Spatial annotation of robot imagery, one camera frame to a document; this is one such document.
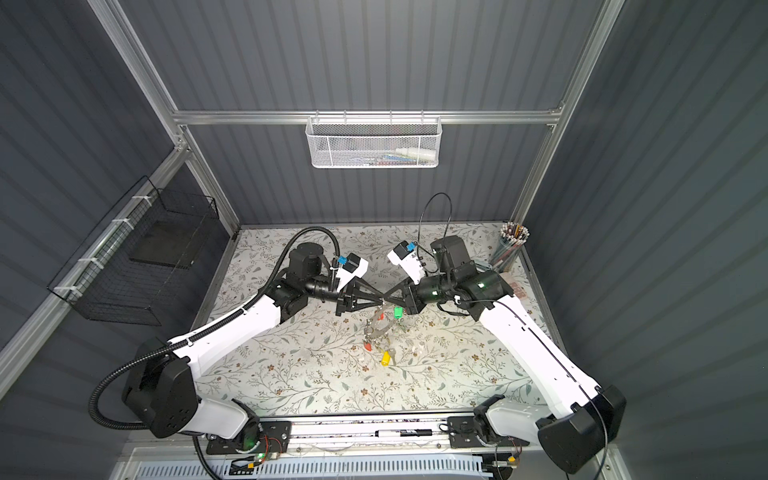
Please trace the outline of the large metal keyring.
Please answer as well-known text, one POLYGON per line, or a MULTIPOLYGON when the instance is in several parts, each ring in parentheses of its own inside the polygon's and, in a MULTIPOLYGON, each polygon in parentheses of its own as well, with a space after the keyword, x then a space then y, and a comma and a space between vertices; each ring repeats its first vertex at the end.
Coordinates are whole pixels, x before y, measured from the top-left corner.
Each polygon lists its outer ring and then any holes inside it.
POLYGON ((365 321, 363 343, 370 342, 373 350, 382 352, 393 348, 391 335, 393 328, 400 322, 400 320, 393 318, 394 307, 394 305, 385 302, 381 307, 374 308, 372 314, 365 321))

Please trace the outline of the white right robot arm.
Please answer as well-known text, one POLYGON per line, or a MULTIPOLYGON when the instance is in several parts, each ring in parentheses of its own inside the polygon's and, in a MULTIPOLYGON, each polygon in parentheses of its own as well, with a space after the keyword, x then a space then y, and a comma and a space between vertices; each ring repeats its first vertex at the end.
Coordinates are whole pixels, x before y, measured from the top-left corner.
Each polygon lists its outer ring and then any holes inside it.
POLYGON ((452 301, 493 334, 543 396, 544 406, 509 399, 476 409, 480 424, 497 437, 537 444, 562 471, 577 473, 616 439, 627 400, 615 386, 601 386, 584 373, 527 313, 512 287, 496 272, 460 281, 441 274, 419 283, 406 278, 385 299, 414 314, 429 304, 452 301))

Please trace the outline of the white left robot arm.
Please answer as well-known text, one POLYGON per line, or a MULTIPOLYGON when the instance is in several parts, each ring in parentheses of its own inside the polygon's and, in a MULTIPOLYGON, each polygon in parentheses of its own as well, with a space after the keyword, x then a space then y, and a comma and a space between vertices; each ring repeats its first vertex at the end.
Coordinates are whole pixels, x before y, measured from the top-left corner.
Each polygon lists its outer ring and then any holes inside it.
POLYGON ((236 400, 212 395, 201 380, 252 338, 286 322, 310 298, 335 301, 342 313, 380 306, 383 293, 354 278, 342 290, 324 277, 303 282, 279 280, 261 290, 261 297, 212 323, 217 329, 194 340, 201 328, 179 338, 181 347, 131 369, 122 400, 139 426, 157 438, 175 434, 212 434, 232 440, 258 422, 258 416, 236 400))

